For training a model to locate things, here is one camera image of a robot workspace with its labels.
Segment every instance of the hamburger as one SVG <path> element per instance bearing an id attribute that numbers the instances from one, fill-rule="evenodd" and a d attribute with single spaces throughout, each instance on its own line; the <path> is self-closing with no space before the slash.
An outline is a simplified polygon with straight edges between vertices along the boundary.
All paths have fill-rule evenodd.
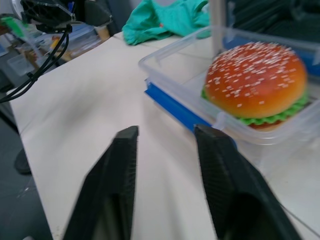
<path id="1" fill-rule="evenodd" d="M 253 128 L 285 121 L 308 101 L 307 72 L 288 47 L 250 42 L 218 55 L 202 96 Z"/>

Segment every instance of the white table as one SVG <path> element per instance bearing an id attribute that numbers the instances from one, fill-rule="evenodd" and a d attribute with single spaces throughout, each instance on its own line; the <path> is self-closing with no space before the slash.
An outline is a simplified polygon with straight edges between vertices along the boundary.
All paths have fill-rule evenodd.
<path id="1" fill-rule="evenodd" d="M 138 67 L 177 38 L 127 46 L 119 34 L 45 74 L 11 103 L 54 240 L 63 238 L 86 173 L 116 132 L 132 125 L 140 126 L 132 239 L 215 239 L 194 137 L 144 94 L 147 76 Z M 276 193 L 288 190 L 280 201 L 303 213 L 290 199 L 292 188 L 278 184 L 280 175 Z M 294 223 L 305 239 L 317 239 Z"/>

